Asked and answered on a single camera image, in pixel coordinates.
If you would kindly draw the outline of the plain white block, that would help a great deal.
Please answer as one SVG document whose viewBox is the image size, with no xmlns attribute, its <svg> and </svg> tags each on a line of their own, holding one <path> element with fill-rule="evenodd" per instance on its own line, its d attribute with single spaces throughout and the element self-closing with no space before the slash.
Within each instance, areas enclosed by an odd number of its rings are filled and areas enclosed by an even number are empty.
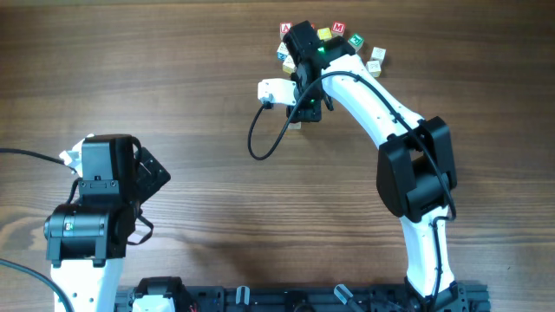
<svg viewBox="0 0 555 312">
<path fill-rule="evenodd" d="M 299 129 L 301 128 L 301 126 L 302 126 L 302 123 L 301 123 L 301 122 L 290 123 L 290 124 L 288 125 L 288 128 L 289 128 L 290 130 L 299 130 Z"/>
</svg>

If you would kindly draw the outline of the white yellow-sided block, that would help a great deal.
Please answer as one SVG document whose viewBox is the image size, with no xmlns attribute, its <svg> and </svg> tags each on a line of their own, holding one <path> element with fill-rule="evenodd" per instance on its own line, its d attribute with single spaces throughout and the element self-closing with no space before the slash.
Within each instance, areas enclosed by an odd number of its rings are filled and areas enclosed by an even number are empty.
<svg viewBox="0 0 555 312">
<path fill-rule="evenodd" d="M 377 60 L 368 61 L 366 63 L 366 68 L 369 71 L 370 75 L 374 78 L 379 77 L 382 73 L 381 63 Z"/>
<path fill-rule="evenodd" d="M 291 55 L 286 56 L 286 58 L 284 59 L 282 68 L 283 68 L 283 71 L 289 75 L 296 72 L 297 66 L 295 65 L 295 62 L 293 61 L 293 58 Z"/>
</svg>

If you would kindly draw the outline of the white blue-sided block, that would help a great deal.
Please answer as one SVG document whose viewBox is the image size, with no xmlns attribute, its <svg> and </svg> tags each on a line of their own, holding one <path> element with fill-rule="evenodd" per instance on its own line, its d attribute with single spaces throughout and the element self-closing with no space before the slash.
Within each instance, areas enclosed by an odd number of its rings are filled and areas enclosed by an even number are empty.
<svg viewBox="0 0 555 312">
<path fill-rule="evenodd" d="M 281 42 L 277 48 L 277 58 L 284 61 L 290 55 L 289 50 L 284 42 Z"/>
</svg>

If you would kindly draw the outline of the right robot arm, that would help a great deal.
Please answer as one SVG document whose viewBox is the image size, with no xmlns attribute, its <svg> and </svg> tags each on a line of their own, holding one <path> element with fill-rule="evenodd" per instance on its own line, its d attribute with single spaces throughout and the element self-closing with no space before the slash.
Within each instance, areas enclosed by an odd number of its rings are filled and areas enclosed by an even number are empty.
<svg viewBox="0 0 555 312">
<path fill-rule="evenodd" d="M 408 253 L 407 281 L 428 305 L 453 282 L 445 225 L 456 217 L 454 154 L 447 124 L 404 107 L 364 67 L 342 37 L 318 37 L 310 22 L 283 37 L 296 71 L 292 123 L 319 122 L 322 105 L 337 100 L 378 149 L 376 188 L 402 223 Z"/>
</svg>

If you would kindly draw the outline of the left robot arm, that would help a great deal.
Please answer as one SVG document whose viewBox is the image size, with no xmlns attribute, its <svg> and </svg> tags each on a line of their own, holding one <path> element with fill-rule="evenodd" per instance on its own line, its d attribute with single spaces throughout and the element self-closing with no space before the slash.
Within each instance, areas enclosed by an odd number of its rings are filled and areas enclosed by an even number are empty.
<svg viewBox="0 0 555 312">
<path fill-rule="evenodd" d="M 55 310 L 112 311 L 129 237 L 136 222 L 150 224 L 141 207 L 171 175 L 130 134 L 89 136 L 77 156 L 79 198 L 44 224 Z"/>
</svg>

